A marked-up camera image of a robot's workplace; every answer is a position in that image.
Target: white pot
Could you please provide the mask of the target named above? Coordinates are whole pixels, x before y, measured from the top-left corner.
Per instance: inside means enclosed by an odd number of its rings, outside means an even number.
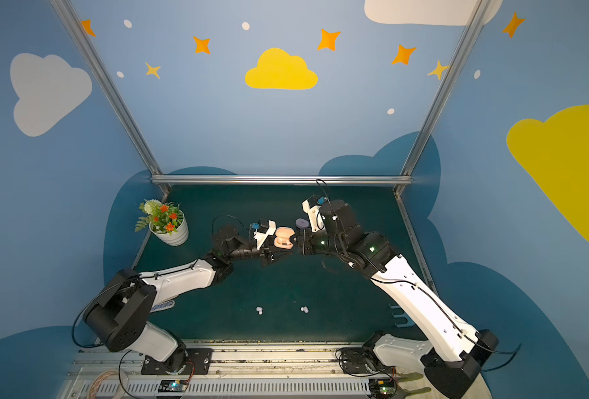
[[[159,237],[160,240],[162,240],[166,244],[172,246],[184,244],[188,239],[188,224],[186,223],[186,215],[183,212],[181,212],[181,214],[183,215],[183,221],[177,227],[177,231],[173,232],[173,235],[170,235],[168,233],[159,234],[154,232],[152,223],[148,225],[148,228],[150,229],[151,233],[155,234],[157,237]]]

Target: green mat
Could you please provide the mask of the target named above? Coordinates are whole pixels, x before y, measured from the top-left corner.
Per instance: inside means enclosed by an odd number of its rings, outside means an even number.
[[[151,237],[137,270],[179,266],[207,253],[211,222],[219,214],[233,215],[246,226],[266,218],[277,227],[294,228],[297,218],[306,218],[301,203],[312,194],[322,192],[318,187],[175,186],[168,200],[181,204],[188,241],[173,247]],[[390,188],[331,187],[329,194],[349,203],[366,231],[385,235],[420,275]],[[227,223],[242,229],[222,217],[215,231]],[[399,320],[392,313],[399,311],[390,309],[393,300],[338,259],[295,254],[267,267],[259,260],[238,261],[234,267],[223,283],[180,295],[174,308],[150,315],[150,321],[182,339],[364,341],[376,330],[425,339],[416,326],[396,328]],[[263,307],[263,315],[256,307]]]

